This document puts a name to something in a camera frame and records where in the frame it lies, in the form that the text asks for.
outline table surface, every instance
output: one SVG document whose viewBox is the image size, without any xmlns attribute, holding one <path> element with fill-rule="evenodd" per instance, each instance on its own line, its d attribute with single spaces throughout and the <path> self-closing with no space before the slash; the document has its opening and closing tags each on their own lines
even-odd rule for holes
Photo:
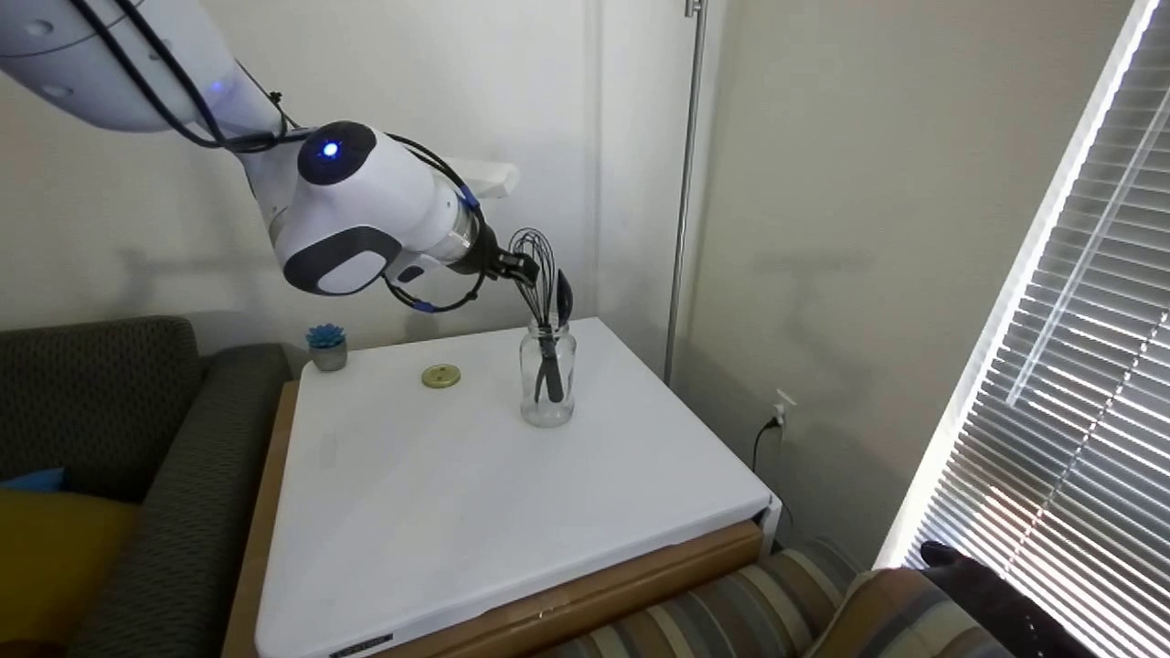
<svg viewBox="0 0 1170 658">
<path fill-rule="evenodd" d="M 259 655 L 398 647 L 774 520 L 774 494 L 597 316 L 573 322 L 573 421 L 523 424 L 521 335 L 350 350 L 342 374 L 299 374 Z M 462 369 L 457 388 L 420 388 L 439 361 Z"/>
</svg>

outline clear glass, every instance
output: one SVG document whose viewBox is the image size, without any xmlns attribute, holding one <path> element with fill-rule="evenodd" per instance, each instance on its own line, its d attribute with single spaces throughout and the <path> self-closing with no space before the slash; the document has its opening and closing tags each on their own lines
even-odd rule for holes
<svg viewBox="0 0 1170 658">
<path fill-rule="evenodd" d="M 338 369 L 345 369 L 345 361 L 346 361 L 346 348 L 345 343 L 338 343 L 338 348 L 313 348 L 313 350 L 309 350 L 311 359 L 313 359 L 313 364 L 323 369 L 323 374 L 338 374 Z"/>
<path fill-rule="evenodd" d="M 568 326 L 529 326 L 521 341 L 521 411 L 534 427 L 557 427 L 573 416 L 579 341 Z"/>
</svg>

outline white wall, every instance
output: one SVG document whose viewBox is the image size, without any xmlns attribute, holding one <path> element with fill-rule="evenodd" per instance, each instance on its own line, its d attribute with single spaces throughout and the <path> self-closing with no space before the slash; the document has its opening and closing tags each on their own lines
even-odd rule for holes
<svg viewBox="0 0 1170 658">
<path fill-rule="evenodd" d="M 658 120 L 650 106 L 605 112 L 605 86 L 617 76 L 605 73 L 616 62 L 601 52 L 601 0 L 204 8 L 304 124 L 361 118 L 446 157 L 521 164 L 521 191 L 491 222 L 501 238 L 523 222 L 541 225 L 579 283 L 579 313 L 601 309 L 601 132 L 607 120 Z M 281 282 L 227 154 L 200 154 L 175 134 L 95 132 L 10 79 L 0 79 L 0 124 L 0 330 L 175 309 L 194 313 L 211 350 L 243 341 L 299 343 L 313 322 L 346 326 L 356 343 L 523 322 L 511 283 L 491 283 L 478 303 L 439 322 L 411 316 L 381 290 L 304 297 Z M 452 300 L 469 282 L 434 275 L 432 283 Z"/>
<path fill-rule="evenodd" d="M 741 456 L 796 393 L 796 536 L 877 553 L 1122 8 L 733 8 L 680 392 Z"/>
</svg>

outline sofa armrest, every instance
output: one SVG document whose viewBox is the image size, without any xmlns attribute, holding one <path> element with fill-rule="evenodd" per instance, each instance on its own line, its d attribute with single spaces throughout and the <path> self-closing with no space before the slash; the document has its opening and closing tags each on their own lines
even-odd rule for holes
<svg viewBox="0 0 1170 658">
<path fill-rule="evenodd" d="M 140 505 L 196 388 L 187 316 L 0 332 L 0 478 L 67 467 L 67 491 Z"/>
<path fill-rule="evenodd" d="M 810 655 L 1008 658 L 1014 650 L 919 569 L 872 569 Z"/>
<path fill-rule="evenodd" d="M 825 544 L 785 549 L 713 576 L 588 637 L 541 650 L 541 658 L 627 655 L 768 655 L 796 658 L 830 625 L 852 569 Z"/>
<path fill-rule="evenodd" d="M 211 359 L 150 483 L 144 521 L 70 655 L 221 650 L 285 376 L 281 348 L 233 348 Z"/>
</svg>

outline couch cushion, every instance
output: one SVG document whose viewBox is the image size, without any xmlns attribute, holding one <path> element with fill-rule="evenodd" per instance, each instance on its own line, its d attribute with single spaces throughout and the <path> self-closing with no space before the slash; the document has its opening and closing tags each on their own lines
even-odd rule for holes
<svg viewBox="0 0 1170 658">
<path fill-rule="evenodd" d="M 803 655 L 850 576 L 825 549 L 785 549 L 546 655 Z"/>
<path fill-rule="evenodd" d="M 973 620 L 947 590 L 919 569 L 864 575 L 811 658 L 885 655 L 885 658 L 1008 658 L 1008 650 Z"/>
<path fill-rule="evenodd" d="M 0 491 L 0 655 L 67 647 L 136 520 L 101 497 Z"/>
<path fill-rule="evenodd" d="M 991 567 L 939 542 L 925 542 L 923 559 L 928 561 L 923 575 L 1014 655 L 1092 658 L 1090 647 L 1068 637 L 1056 616 L 1050 616 L 1035 599 L 1020 595 Z"/>
<path fill-rule="evenodd" d="M 0 478 L 144 499 L 200 378 L 182 316 L 0 332 Z"/>
</svg>

